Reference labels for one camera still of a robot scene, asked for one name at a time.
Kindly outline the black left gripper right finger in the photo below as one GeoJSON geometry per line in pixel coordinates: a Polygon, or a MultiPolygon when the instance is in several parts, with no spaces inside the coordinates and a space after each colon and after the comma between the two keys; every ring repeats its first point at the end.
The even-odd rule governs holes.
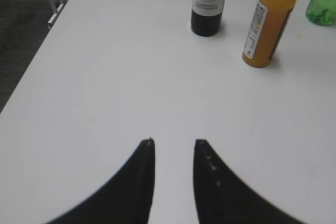
{"type": "Polygon", "coordinates": [[[194,146],[194,199],[199,223],[300,223],[240,180],[207,140],[194,146]]]}

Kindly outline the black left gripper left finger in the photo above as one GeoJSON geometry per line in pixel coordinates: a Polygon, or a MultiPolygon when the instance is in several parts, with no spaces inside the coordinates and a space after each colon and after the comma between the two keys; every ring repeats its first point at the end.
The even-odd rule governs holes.
{"type": "Polygon", "coordinates": [[[142,140],[98,191],[50,223],[148,223],[155,185],[155,144],[142,140]]]}

